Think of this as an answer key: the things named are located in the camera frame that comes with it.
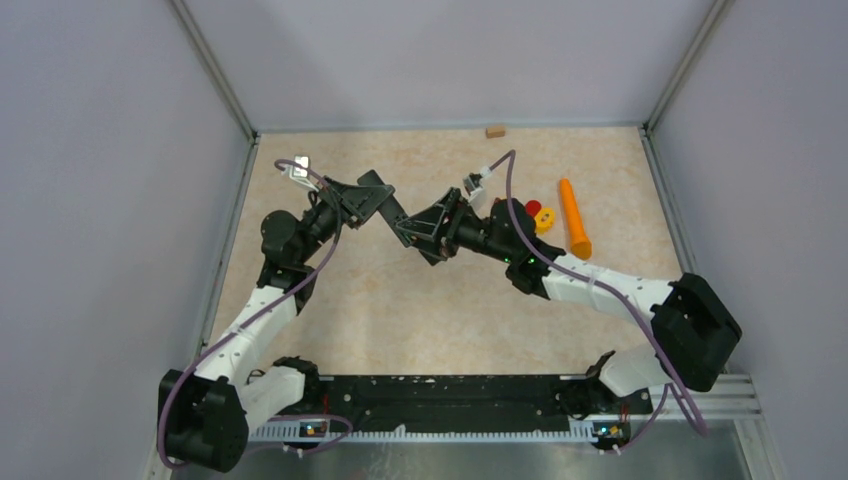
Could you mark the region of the black remote control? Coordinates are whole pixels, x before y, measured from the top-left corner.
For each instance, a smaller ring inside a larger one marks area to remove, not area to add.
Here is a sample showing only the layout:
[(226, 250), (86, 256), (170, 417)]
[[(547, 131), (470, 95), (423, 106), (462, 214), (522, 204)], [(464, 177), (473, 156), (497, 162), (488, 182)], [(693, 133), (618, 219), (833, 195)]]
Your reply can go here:
[[(374, 181), (382, 180), (382, 178), (379, 176), (379, 174), (375, 170), (368, 170), (366, 173), (362, 174), (357, 179), (357, 184), (364, 184), (366, 182), (367, 178), (371, 178)], [(391, 230), (391, 232), (393, 233), (393, 235), (400, 241), (401, 245), (404, 248), (407, 248), (407, 247), (404, 246), (399, 235), (397, 234), (398, 230), (395, 228), (395, 223), (398, 220), (401, 220), (401, 219), (406, 218), (406, 217), (411, 216), (411, 215), (409, 215), (405, 211), (405, 209), (402, 207), (401, 203), (395, 197), (395, 193), (394, 193), (394, 196), (393, 196), (392, 199), (388, 200), (386, 203), (384, 203), (381, 206), (378, 213), (380, 214), (382, 219), (385, 221), (385, 223), (388, 225), (388, 227)], [(443, 261), (441, 259), (425, 259), (425, 258), (424, 258), (424, 260), (431, 266), (437, 265), (438, 263)]]

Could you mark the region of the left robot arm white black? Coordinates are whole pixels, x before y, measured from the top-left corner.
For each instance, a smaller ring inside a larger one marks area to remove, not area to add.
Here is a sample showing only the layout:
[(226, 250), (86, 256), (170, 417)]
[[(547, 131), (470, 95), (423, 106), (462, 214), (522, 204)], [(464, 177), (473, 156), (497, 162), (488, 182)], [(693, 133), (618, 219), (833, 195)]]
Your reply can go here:
[(295, 367), (273, 366), (249, 378), (271, 341), (304, 309), (319, 272), (309, 259), (324, 245), (333, 254), (343, 227), (357, 229), (392, 200), (378, 182), (350, 185), (319, 180), (316, 202), (295, 216), (275, 210), (260, 224), (262, 268), (244, 308), (219, 339), (186, 369), (170, 370), (159, 385), (156, 447), (170, 469), (190, 464), (226, 473), (248, 437), (287, 407), (308, 413), (320, 386)]

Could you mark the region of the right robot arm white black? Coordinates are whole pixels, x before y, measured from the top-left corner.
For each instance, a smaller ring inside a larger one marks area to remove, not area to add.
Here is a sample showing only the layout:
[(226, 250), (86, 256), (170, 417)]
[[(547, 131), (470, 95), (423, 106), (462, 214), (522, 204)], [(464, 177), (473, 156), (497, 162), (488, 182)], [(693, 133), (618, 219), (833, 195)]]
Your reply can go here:
[(542, 241), (516, 199), (496, 201), (486, 218), (459, 189), (430, 207), (392, 220), (409, 246), (432, 263), (461, 249), (506, 263), (506, 278), (527, 295), (583, 304), (633, 321), (647, 336), (643, 345), (603, 355), (587, 372), (589, 404), (612, 412), (627, 395), (675, 383), (708, 392), (725, 369), (742, 330), (703, 277), (685, 272), (677, 280), (653, 280), (604, 269)]

